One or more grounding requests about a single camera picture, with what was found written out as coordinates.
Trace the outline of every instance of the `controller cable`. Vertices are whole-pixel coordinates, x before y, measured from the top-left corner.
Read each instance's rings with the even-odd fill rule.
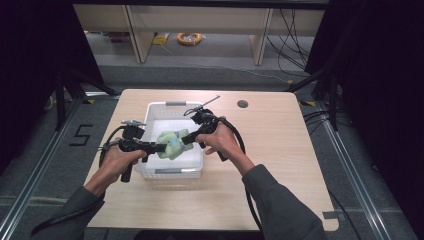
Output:
[[[239,131],[230,122],[228,122],[227,119],[225,119],[225,118],[216,118],[216,120],[225,124],[225,126],[227,126],[234,133],[234,135],[236,136],[237,141],[240,145],[241,150],[243,151],[244,154],[246,154],[246,148],[244,146],[244,142],[243,142],[243,139],[241,138]],[[253,207],[252,197],[251,197],[249,191],[246,188],[245,188],[245,192],[246,192],[246,199],[247,199],[247,204],[249,205],[250,212],[252,213],[253,219],[255,220],[255,223],[258,226],[259,231],[263,235],[262,224],[261,224],[261,221],[258,218],[258,215],[255,212],[255,208]]]
[[[227,126],[234,133],[234,135],[236,136],[237,141],[238,141],[238,143],[240,145],[241,150],[243,151],[244,154],[246,154],[246,148],[244,146],[243,139],[241,138],[241,135],[238,132],[238,130],[230,122],[228,122],[225,118],[217,118],[217,117],[214,117],[214,118],[216,120],[218,120],[219,122],[222,122],[225,126]],[[104,159],[104,156],[107,153],[107,150],[111,146],[111,139],[112,139],[112,137],[119,130],[122,130],[122,129],[125,129],[125,126],[120,126],[117,129],[115,129],[112,132],[112,134],[109,136],[109,138],[106,140],[106,143],[103,145],[102,152],[100,154],[99,167],[101,166],[101,164],[103,162],[103,159]],[[251,195],[250,195],[249,191],[246,188],[245,188],[245,192],[246,192],[246,199],[247,199],[247,203],[249,205],[250,212],[252,213],[253,219],[255,220],[255,223],[258,226],[259,231],[263,235],[262,224],[261,224],[261,222],[260,222],[260,220],[259,220],[259,218],[258,218],[258,216],[257,216],[257,214],[255,212],[255,209],[253,207],[253,202],[252,202]],[[51,227],[53,225],[56,225],[56,224],[59,224],[59,223],[65,222],[65,221],[68,221],[70,219],[77,218],[77,217],[82,216],[82,215],[84,215],[84,214],[86,214],[86,213],[88,213],[90,211],[95,210],[95,209],[100,209],[103,206],[103,204],[104,204],[103,201],[96,201],[95,203],[91,204],[90,206],[88,206],[86,208],[80,209],[80,210],[75,211],[75,212],[70,213],[70,214],[66,214],[66,215],[63,215],[63,216],[55,217],[55,218],[49,219],[47,221],[44,221],[44,222],[38,224],[37,226],[35,226],[33,228],[33,230],[31,231],[31,237],[34,236],[35,234],[37,234],[38,232],[40,232],[43,229],[49,228],[49,227]]]
[[[99,167],[101,166],[101,164],[102,164],[102,162],[103,162],[103,159],[104,159],[104,156],[106,155],[107,150],[108,150],[108,149],[109,149],[109,147],[111,146],[111,144],[110,144],[110,143],[111,143],[111,139],[112,139],[112,137],[113,137],[113,136],[114,136],[114,135],[115,135],[115,134],[116,134],[119,130],[121,130],[121,129],[125,129],[125,126],[120,126],[120,127],[118,127],[117,129],[115,129],[115,130],[112,132],[112,134],[109,136],[109,138],[107,139],[106,143],[103,145],[102,152],[101,152],[101,154],[100,154]],[[102,200],[100,200],[100,199],[103,199],[103,198],[104,198],[104,196],[105,196],[105,194],[103,194],[102,196],[100,196],[100,197],[99,197],[99,200],[97,200],[95,203],[91,204],[90,206],[88,206],[88,207],[86,207],[86,208],[83,208],[83,209],[77,210],[77,211],[75,211],[75,212],[72,212],[72,213],[69,213],[69,214],[66,214],[66,215],[63,215],[63,216],[55,217],[55,218],[49,219],[49,220],[47,220],[47,221],[44,221],[44,222],[42,222],[42,223],[38,224],[37,226],[35,226],[35,227],[32,229],[32,231],[31,231],[31,237],[32,237],[32,236],[34,236],[35,234],[37,234],[38,232],[40,232],[40,231],[41,231],[41,230],[43,230],[43,229],[49,228],[49,227],[51,227],[51,226],[53,226],[53,225],[56,225],[56,224],[59,224],[59,223],[65,222],[65,221],[68,221],[68,220],[70,220],[70,219],[77,218],[77,217],[79,217],[79,216],[82,216],[82,215],[84,215],[84,214],[86,214],[86,213],[90,212],[90,211],[100,209],[100,208],[103,206],[103,204],[104,204],[104,202],[103,202]]]

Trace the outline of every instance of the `white plastic container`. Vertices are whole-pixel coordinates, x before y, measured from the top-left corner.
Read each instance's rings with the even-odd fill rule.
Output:
[[[193,114],[184,116],[184,113],[201,104],[200,102],[150,103],[144,120],[145,132],[141,140],[156,142],[164,131],[188,129],[191,133],[198,130],[200,126],[190,119]],[[199,178],[203,167],[203,150],[197,143],[193,143],[193,147],[174,160],[161,159],[157,154],[151,154],[147,163],[142,163],[140,159],[134,169],[145,179]]]

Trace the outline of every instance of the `metal frame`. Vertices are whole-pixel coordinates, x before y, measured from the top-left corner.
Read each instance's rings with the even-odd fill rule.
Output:
[[[55,133],[53,134],[52,139],[50,140],[46,150],[44,151],[43,155],[41,156],[34,170],[32,171],[30,177],[25,183],[25,186],[21,190],[20,194],[16,198],[15,202],[9,209],[6,216],[2,219],[0,225],[0,237],[2,240],[10,239],[10,237],[12,236],[16,226],[18,225],[20,219],[22,218],[22,215],[24,214],[28,206],[28,203],[31,200],[32,195],[40,184],[47,168],[50,166],[50,163],[53,160],[53,157],[63,139],[63,136],[68,130],[69,123],[72,120],[72,117],[74,116],[78,107],[81,105],[82,101],[82,98],[73,99],[71,106],[67,111],[68,117],[63,122],[61,128],[55,131]]]
[[[321,102],[317,102],[317,107],[319,111],[326,110]],[[321,116],[321,118],[324,121],[326,120],[326,116]],[[337,131],[333,131],[331,123],[328,121],[324,122],[324,126],[376,238],[392,239],[383,218],[378,212],[377,207],[371,199],[371,196],[369,195],[358,171],[355,168],[355,165],[352,162],[352,159],[350,158],[339,133]]]

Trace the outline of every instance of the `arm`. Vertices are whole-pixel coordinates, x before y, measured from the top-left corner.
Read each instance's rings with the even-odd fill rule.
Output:
[[[255,166],[228,127],[219,123],[214,133],[200,134],[196,141],[211,147],[206,150],[207,155],[220,151],[239,170],[256,202],[265,239],[326,239],[321,220],[286,187],[278,184],[265,166]]]
[[[129,164],[135,164],[137,159],[145,156],[146,153],[140,150],[124,153],[119,150],[118,146],[112,146],[107,152],[102,166],[87,184],[78,188],[49,221],[40,224],[41,230],[31,236],[31,239],[83,238],[87,224],[103,206],[106,189],[118,180]],[[77,217],[69,218],[57,224],[54,223],[62,216],[69,216],[69,214],[78,212],[80,214]]]

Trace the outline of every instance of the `black cable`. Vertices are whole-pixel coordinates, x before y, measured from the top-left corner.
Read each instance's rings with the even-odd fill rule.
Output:
[[[106,240],[109,235],[109,228],[106,228],[105,235],[103,236],[103,240]]]
[[[279,38],[280,38],[280,40],[283,42],[283,46],[288,47],[290,50],[292,50],[292,51],[293,51],[293,52],[295,52],[295,53],[299,53],[299,52],[298,52],[298,50],[293,49],[292,47],[290,47],[289,45],[287,45],[287,40],[288,40],[288,38],[289,38],[289,36],[288,36],[288,35],[286,36],[286,39],[285,39],[285,40],[283,40],[283,38],[281,37],[281,35],[278,35],[278,37],[279,37]]]
[[[218,118],[218,120],[220,122],[222,122],[223,124],[225,124],[225,126],[227,126],[234,133],[234,135],[236,136],[237,141],[240,145],[241,150],[243,151],[244,154],[246,154],[246,148],[244,146],[244,142],[243,142],[243,139],[241,138],[239,131],[230,122],[228,122],[225,118]],[[255,208],[253,206],[251,195],[246,188],[245,188],[245,192],[246,192],[246,199],[247,199],[247,204],[249,205],[250,212],[252,213],[253,219],[255,220],[255,223],[258,226],[259,231],[263,235],[262,224],[261,224],[261,221],[259,220],[258,215],[255,212]]]
[[[110,143],[110,140],[112,139],[112,137],[119,130],[124,129],[124,128],[125,128],[125,126],[120,126],[117,129],[115,129],[112,132],[112,134],[109,136],[109,138],[106,140],[106,143],[103,145],[103,147],[101,149],[99,149],[99,150],[102,151],[100,153],[99,167],[102,165],[103,159],[104,159],[104,157],[106,155],[106,152],[108,150],[105,146],[108,146],[109,143]],[[62,223],[64,221],[68,221],[70,219],[74,219],[74,218],[77,218],[79,216],[82,216],[82,215],[84,215],[84,214],[86,214],[86,213],[88,213],[88,212],[96,209],[96,207],[101,207],[101,205],[103,205],[103,202],[102,201],[97,201],[97,202],[93,203],[92,205],[90,205],[90,206],[88,206],[86,208],[83,208],[83,209],[80,209],[78,211],[75,211],[75,212],[72,212],[72,213],[69,213],[69,214],[66,214],[66,215],[63,215],[63,216],[55,217],[55,218],[49,219],[47,221],[44,221],[44,222],[40,223],[39,225],[37,225],[36,227],[33,228],[33,230],[31,231],[31,236],[37,234],[38,232],[40,232],[41,230],[43,230],[45,228],[48,228],[48,227],[51,227],[53,225]]]
[[[105,155],[106,155],[106,153],[107,153],[107,147],[106,146],[109,146],[109,144],[110,144],[110,140],[112,140],[112,138],[113,138],[113,136],[115,136],[115,134],[119,131],[119,130],[122,130],[122,129],[125,129],[125,126],[119,126],[117,129],[115,129],[110,135],[109,135],[109,137],[108,137],[108,139],[106,140],[106,142],[105,142],[105,144],[103,144],[103,147],[102,147],[102,149],[101,149],[101,153],[100,153],[100,160],[99,160],[99,167],[102,165],[102,163],[103,163],[103,159],[104,159],[104,157],[105,157]]]
[[[281,55],[279,54],[279,55],[278,55],[278,58],[277,58],[277,63],[278,63],[278,67],[280,68],[280,70],[281,70],[283,73],[288,74],[288,75],[297,76],[297,77],[305,77],[305,78],[306,78],[306,77],[308,77],[308,76],[298,75],[298,74],[289,73],[289,72],[287,72],[287,71],[284,71],[284,70],[281,68],[281,65],[280,65],[280,57],[281,57]]]
[[[280,14],[281,14],[281,17],[283,18],[283,21],[284,21],[284,24],[286,25],[286,28],[287,28],[287,30],[288,30],[288,35],[287,35],[287,37],[286,37],[286,41],[287,41],[287,39],[288,39],[288,37],[290,36],[291,37],[291,39],[293,40],[293,42],[295,43],[295,45],[296,45],[296,47],[297,47],[297,51],[296,50],[294,50],[293,48],[291,48],[291,47],[289,47],[288,45],[287,45],[287,47],[289,47],[290,49],[292,49],[294,52],[296,52],[296,53],[299,53],[299,55],[300,55],[300,58],[302,59],[302,61],[303,61],[303,64],[306,64],[306,59],[305,59],[305,56],[304,56],[304,54],[302,53],[302,50],[304,51],[304,52],[306,52],[306,53],[309,53],[308,51],[306,51],[305,49],[303,49],[300,45],[299,45],[299,41],[298,41],[298,39],[297,39],[297,31],[296,31],[296,22],[295,22],[295,16],[296,16],[296,12],[295,12],[295,10],[294,9],[292,9],[292,23],[291,23],[291,25],[290,25],[290,27],[289,27],[289,25],[288,25],[288,23],[287,23],[287,21],[286,21],[286,18],[284,17],[284,14],[283,14],[283,11],[280,9]]]
[[[353,224],[352,219],[349,217],[349,214],[347,214],[347,212],[346,212],[345,208],[343,207],[343,205],[339,202],[339,200],[336,198],[336,196],[334,195],[334,193],[330,191],[330,189],[328,189],[328,188],[327,188],[327,190],[328,190],[328,192],[330,193],[330,196],[331,196],[331,197],[334,199],[334,201],[336,201],[336,203],[339,205],[340,209],[342,209],[343,214],[346,216],[346,219],[349,221],[350,226],[352,227],[353,231],[354,231],[354,232],[355,232],[355,234],[356,234],[356,237],[357,237],[359,240],[361,240],[362,238],[361,238],[361,235],[359,235],[358,229],[356,229],[355,224]]]
[[[312,133],[314,133],[315,132],[315,130],[317,130],[317,128],[321,125],[321,124],[323,124],[325,121],[327,121],[327,120],[329,120],[330,118],[326,118],[326,119],[320,119],[320,120],[317,120],[316,122],[320,122],[320,123],[318,123],[316,126],[315,126],[315,128],[309,133],[309,136],[311,136],[312,135]]]
[[[312,125],[314,123],[322,122],[322,121],[327,121],[327,120],[328,120],[328,118],[321,118],[321,119],[315,120],[313,122],[307,123],[306,126],[310,126],[310,125]]]
[[[291,63],[293,63],[294,65],[296,65],[297,67],[301,68],[302,70],[305,69],[305,67],[300,64],[299,62],[297,62],[296,60],[294,60],[292,57],[288,56],[287,54],[281,52],[275,45],[274,43],[271,41],[271,39],[269,37],[266,37],[268,42],[271,44],[272,48],[274,48],[274,50],[281,56],[283,56],[284,58],[286,58],[288,61],[290,61]]]
[[[343,112],[343,110],[341,110],[341,109],[336,109],[336,112]],[[312,118],[315,118],[315,117],[321,116],[322,114],[326,114],[326,113],[328,114],[328,113],[329,113],[329,111],[328,111],[328,110],[324,110],[324,111],[316,111],[316,112],[312,112],[312,113],[308,113],[308,114],[303,115],[303,118],[308,117],[307,119],[305,119],[305,123],[306,123],[306,122],[308,122],[309,120],[311,120]]]
[[[78,211],[75,211],[75,212],[72,212],[72,213],[69,213],[69,214],[66,214],[66,215],[63,215],[63,216],[55,217],[55,218],[49,219],[47,221],[44,221],[44,222],[38,224],[37,226],[35,226],[32,229],[31,237],[34,236],[35,234],[37,234],[38,232],[40,232],[43,229],[46,229],[46,228],[51,227],[53,225],[62,223],[64,221],[68,221],[70,219],[77,218],[79,216],[82,216],[82,215],[84,215],[84,214],[86,214],[90,211],[93,211],[97,208],[100,208],[102,205],[103,205],[103,201],[96,201],[95,203],[91,204],[90,206],[88,206],[86,208],[83,208],[83,209],[80,209]]]

